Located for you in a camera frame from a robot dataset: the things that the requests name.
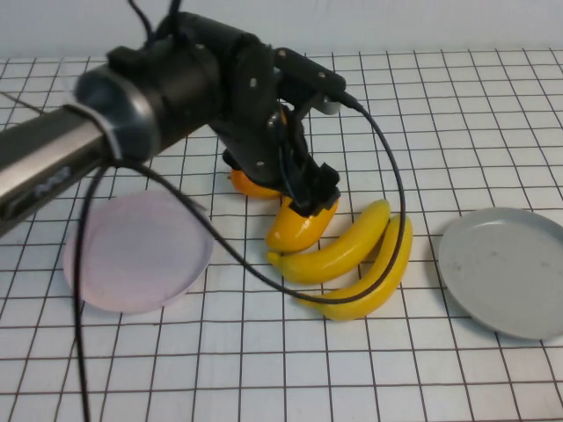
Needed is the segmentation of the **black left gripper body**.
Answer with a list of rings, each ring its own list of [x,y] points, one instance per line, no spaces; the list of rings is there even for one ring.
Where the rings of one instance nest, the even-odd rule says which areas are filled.
[[[256,37],[214,40],[223,105],[211,128],[223,159],[254,184],[286,196],[283,176],[314,174],[318,165],[304,139],[302,119],[324,111],[328,70],[299,53],[272,48]]]

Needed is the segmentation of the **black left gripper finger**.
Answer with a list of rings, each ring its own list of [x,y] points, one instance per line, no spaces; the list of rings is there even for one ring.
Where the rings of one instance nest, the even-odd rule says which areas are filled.
[[[339,182],[340,174],[333,167],[326,163],[318,165],[314,183],[314,215],[331,209],[340,198]]]
[[[308,217],[318,213],[318,178],[310,174],[290,173],[283,176],[287,195],[291,198],[290,207],[299,215]]]

